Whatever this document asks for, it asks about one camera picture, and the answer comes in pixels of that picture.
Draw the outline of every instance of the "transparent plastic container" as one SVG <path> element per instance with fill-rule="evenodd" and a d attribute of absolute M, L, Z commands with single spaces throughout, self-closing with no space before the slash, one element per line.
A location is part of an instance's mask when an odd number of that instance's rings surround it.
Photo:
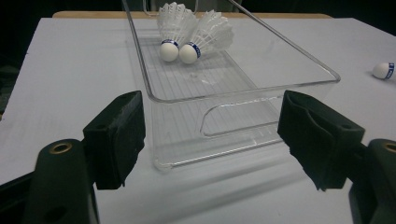
<path fill-rule="evenodd" d="M 240 11 L 225 14 L 233 26 L 231 47 L 194 64 L 166 63 L 155 12 L 148 13 L 153 19 L 132 19 L 122 2 L 150 99 L 153 159 L 160 169 L 279 143 L 284 91 L 320 99 L 340 81 L 331 68 L 227 0 L 227 8 Z"/>

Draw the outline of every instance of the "white table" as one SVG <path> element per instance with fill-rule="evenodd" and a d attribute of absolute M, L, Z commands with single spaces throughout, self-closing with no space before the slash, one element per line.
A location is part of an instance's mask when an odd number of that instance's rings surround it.
<path fill-rule="evenodd" d="M 366 129 L 363 144 L 396 139 L 396 82 L 370 74 L 377 63 L 396 62 L 395 36 L 353 19 L 266 21 L 341 75 L 324 103 Z M 81 140 L 118 95 L 143 90 L 125 23 L 41 20 L 0 121 L 0 184 L 33 171 L 45 145 Z M 96 191 L 102 223 L 352 222 L 351 183 L 316 191 L 284 144 L 162 173 L 150 159 L 150 132 L 126 188 Z"/>

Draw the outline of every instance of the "brass insert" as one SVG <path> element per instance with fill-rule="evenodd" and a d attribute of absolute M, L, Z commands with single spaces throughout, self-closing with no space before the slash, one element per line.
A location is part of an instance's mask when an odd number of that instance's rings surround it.
<path fill-rule="evenodd" d="M 69 142 L 58 143 L 49 149 L 49 153 L 50 154 L 62 154 L 64 152 L 70 150 L 70 148 L 72 148 L 72 146 L 73 145 Z"/>
<path fill-rule="evenodd" d="M 384 144 L 384 147 L 385 147 L 388 151 L 393 152 L 393 153 L 396 153 L 396 144 L 393 144 L 393 143 L 385 143 L 385 144 Z"/>

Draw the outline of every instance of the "badminton shuttlecock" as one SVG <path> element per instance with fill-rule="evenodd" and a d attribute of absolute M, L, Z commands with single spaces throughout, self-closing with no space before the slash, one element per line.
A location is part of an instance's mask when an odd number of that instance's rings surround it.
<path fill-rule="evenodd" d="M 172 62 L 177 58 L 179 46 L 183 46 L 191 37 L 197 19 L 183 4 L 174 2 L 160 7 L 157 24 L 163 40 L 160 56 L 164 61 Z"/>
<path fill-rule="evenodd" d="M 183 63 L 194 63 L 202 54 L 224 50 L 233 43 L 233 27 L 221 12 L 211 10 L 198 21 L 191 40 L 179 51 Z"/>

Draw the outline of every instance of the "blue band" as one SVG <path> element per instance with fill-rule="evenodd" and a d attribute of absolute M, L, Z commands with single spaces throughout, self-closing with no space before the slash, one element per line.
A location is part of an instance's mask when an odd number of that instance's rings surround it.
<path fill-rule="evenodd" d="M 170 43 L 170 44 L 173 44 L 173 45 L 175 45 L 177 48 L 178 48 L 178 43 L 176 42 L 176 41 L 174 41 L 174 40 L 171 40 L 171 39 L 165 39 L 162 43 L 161 43 L 161 45 L 162 44 L 164 44 L 164 43 Z"/>
<path fill-rule="evenodd" d="M 192 46 L 195 49 L 195 52 L 197 53 L 197 58 L 201 57 L 201 50 L 196 46 L 194 43 L 189 42 L 187 43 L 188 45 Z"/>
<path fill-rule="evenodd" d="M 393 71 L 394 70 L 395 70 L 395 64 L 394 63 L 390 63 L 389 64 L 389 70 L 388 70 L 388 73 L 387 73 L 387 76 L 385 77 L 385 79 L 391 78 L 392 75 L 393 75 Z"/>

